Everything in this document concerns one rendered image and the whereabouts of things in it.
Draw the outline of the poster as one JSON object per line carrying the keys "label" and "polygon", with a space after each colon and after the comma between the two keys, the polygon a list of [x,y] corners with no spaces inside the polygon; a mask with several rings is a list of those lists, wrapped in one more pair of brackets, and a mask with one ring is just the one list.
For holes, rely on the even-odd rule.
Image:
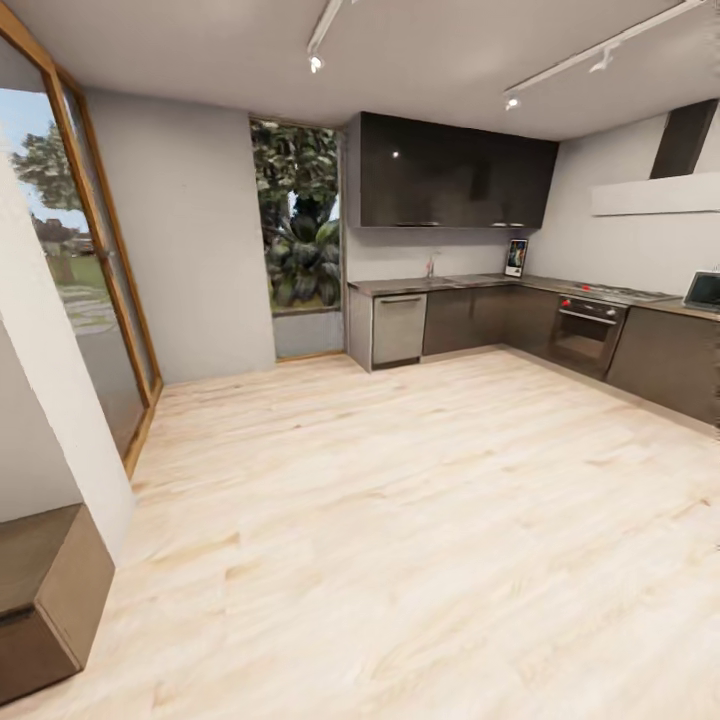
{"label": "poster", "polygon": [[517,237],[509,239],[504,275],[521,278],[528,242],[528,239],[518,239]]}

